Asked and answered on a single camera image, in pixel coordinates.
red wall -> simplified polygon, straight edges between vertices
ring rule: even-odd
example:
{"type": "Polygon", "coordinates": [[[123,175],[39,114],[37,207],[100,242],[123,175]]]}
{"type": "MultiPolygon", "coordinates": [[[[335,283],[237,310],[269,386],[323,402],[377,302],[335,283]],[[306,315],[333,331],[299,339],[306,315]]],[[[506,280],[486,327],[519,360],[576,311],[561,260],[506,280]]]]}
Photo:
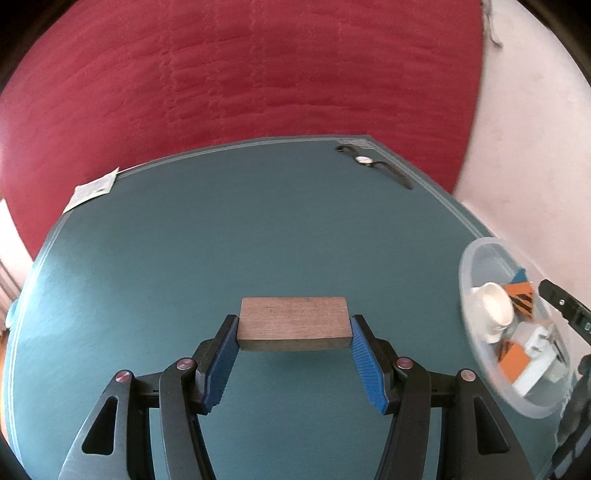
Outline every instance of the red wall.
{"type": "Polygon", "coordinates": [[[474,0],[79,0],[0,95],[0,190],[35,256],[74,186],[247,138],[371,134],[453,188],[474,0]]]}

black and orange striped object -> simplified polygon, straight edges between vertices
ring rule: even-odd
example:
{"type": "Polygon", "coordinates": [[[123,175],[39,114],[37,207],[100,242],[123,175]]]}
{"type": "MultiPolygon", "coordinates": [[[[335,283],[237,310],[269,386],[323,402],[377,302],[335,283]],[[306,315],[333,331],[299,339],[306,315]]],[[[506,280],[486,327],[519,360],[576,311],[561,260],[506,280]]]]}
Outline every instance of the black and orange striped object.
{"type": "Polygon", "coordinates": [[[503,287],[511,298],[513,307],[531,319],[534,313],[534,289],[530,282],[509,283],[503,287]]]}

wooden block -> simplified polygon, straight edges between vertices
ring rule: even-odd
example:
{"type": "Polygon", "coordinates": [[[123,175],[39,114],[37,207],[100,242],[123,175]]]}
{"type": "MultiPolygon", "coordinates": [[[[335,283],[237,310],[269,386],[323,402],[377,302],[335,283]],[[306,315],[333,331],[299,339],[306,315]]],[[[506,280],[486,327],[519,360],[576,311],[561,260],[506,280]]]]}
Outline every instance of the wooden block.
{"type": "Polygon", "coordinates": [[[518,343],[513,343],[499,362],[499,366],[509,379],[509,382],[513,383],[525,370],[530,360],[523,347],[518,343]]]}
{"type": "Polygon", "coordinates": [[[298,352],[348,348],[351,324],[343,297],[242,299],[238,345],[243,350],[298,352]]]}
{"type": "Polygon", "coordinates": [[[511,298],[513,306],[518,312],[528,318],[533,317],[534,312],[534,289],[530,282],[509,283],[503,286],[511,298]]]}

black tool handle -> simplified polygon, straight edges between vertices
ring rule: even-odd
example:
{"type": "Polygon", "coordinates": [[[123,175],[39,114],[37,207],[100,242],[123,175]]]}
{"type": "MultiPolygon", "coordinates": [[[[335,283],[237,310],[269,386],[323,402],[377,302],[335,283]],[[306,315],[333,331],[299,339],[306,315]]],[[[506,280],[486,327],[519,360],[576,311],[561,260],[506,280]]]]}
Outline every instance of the black tool handle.
{"type": "Polygon", "coordinates": [[[557,309],[571,328],[591,345],[591,310],[550,280],[542,280],[538,292],[540,297],[557,309]]]}

orange box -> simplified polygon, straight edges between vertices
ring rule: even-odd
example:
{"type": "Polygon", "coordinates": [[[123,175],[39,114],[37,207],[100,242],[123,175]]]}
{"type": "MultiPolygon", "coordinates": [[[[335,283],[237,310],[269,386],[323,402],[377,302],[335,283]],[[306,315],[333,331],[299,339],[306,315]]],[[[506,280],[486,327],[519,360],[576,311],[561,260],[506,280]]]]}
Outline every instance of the orange box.
{"type": "Polygon", "coordinates": [[[523,347],[518,343],[514,343],[499,362],[499,365],[509,381],[513,383],[521,375],[523,370],[525,370],[530,360],[523,347]]]}

